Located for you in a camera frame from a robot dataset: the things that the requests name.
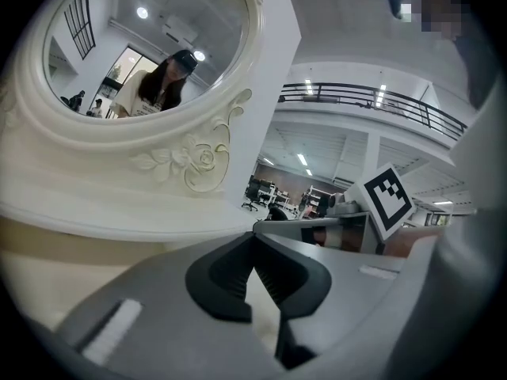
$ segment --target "long dark hair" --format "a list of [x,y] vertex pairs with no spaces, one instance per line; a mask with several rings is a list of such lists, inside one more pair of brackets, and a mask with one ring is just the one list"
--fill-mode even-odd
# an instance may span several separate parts
[[[160,93],[162,80],[166,74],[166,69],[169,66],[168,61],[170,59],[171,57],[158,65],[157,69],[155,69],[153,72],[144,76],[141,84],[139,85],[139,90],[137,92],[138,96],[142,99],[148,100],[151,105],[155,105],[157,96]],[[160,111],[176,107],[181,103],[181,90],[183,89],[186,81],[187,78],[183,78],[176,80],[167,86],[166,99],[164,100]]]

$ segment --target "woman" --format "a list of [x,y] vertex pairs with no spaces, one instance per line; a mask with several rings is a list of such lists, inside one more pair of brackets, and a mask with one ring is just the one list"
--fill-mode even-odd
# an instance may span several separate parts
[[111,109],[118,118],[145,116],[181,103],[181,90],[197,60],[187,49],[176,52],[148,73],[137,71],[116,95]]

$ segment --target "railing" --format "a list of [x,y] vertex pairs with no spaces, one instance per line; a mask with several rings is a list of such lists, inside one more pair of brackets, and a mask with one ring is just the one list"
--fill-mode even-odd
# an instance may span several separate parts
[[372,111],[389,112],[438,131],[456,141],[467,129],[467,126],[456,118],[422,101],[364,85],[343,83],[284,85],[278,102],[289,101],[355,105]]

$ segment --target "window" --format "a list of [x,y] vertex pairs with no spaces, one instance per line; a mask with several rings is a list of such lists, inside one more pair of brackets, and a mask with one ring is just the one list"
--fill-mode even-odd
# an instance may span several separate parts
[[65,19],[76,48],[84,59],[95,47],[88,0],[74,0],[65,10]]
[[102,99],[101,108],[104,113],[104,118],[117,118],[118,116],[109,109],[109,106],[125,82],[138,70],[152,72],[157,68],[157,66],[157,63],[149,60],[147,57],[128,47],[120,55],[114,65],[112,65],[111,70],[102,81],[101,87],[99,87],[90,108],[94,107],[95,100],[100,98]]

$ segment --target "white mirror frame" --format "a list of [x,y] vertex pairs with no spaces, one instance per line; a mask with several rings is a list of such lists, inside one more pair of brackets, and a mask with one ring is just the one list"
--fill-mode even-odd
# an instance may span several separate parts
[[99,120],[68,111],[44,76],[43,57],[47,57],[53,18],[63,15],[71,0],[50,0],[37,14],[25,35],[25,44],[14,60],[14,88],[22,115],[42,134],[77,150],[110,151],[138,148],[169,139],[210,120],[246,86],[242,85],[261,48],[263,16],[261,0],[245,0],[249,24],[241,54],[202,96],[170,112],[121,120]]
[[245,0],[242,50],[207,92],[170,114],[119,120],[69,111],[45,78],[45,41],[69,1],[41,7],[0,82],[0,214],[129,241],[209,239],[251,228],[252,217],[222,199],[221,183],[231,119],[256,93],[248,83],[261,51],[262,0]]

